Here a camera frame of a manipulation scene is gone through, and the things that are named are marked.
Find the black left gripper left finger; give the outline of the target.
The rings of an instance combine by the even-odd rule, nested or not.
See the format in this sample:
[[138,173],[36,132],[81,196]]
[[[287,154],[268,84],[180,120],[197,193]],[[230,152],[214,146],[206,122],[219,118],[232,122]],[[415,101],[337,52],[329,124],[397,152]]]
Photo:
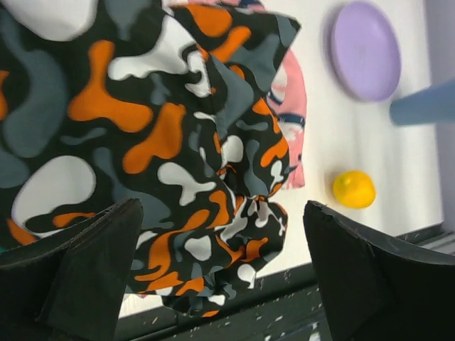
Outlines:
[[113,340],[142,220],[129,199],[1,253],[1,339]]

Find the orange black camouflage cloth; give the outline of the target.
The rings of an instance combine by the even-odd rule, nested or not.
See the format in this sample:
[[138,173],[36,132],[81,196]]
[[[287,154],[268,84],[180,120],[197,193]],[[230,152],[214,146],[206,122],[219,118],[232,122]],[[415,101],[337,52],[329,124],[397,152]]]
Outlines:
[[300,25],[160,1],[1,2],[1,250],[133,197],[127,293],[212,317],[284,246],[266,97]]

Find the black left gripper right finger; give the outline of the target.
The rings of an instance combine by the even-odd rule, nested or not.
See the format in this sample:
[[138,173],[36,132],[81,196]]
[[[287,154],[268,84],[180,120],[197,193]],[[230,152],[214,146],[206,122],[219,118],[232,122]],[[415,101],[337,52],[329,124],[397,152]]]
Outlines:
[[454,256],[316,201],[303,221],[333,340],[454,339]]

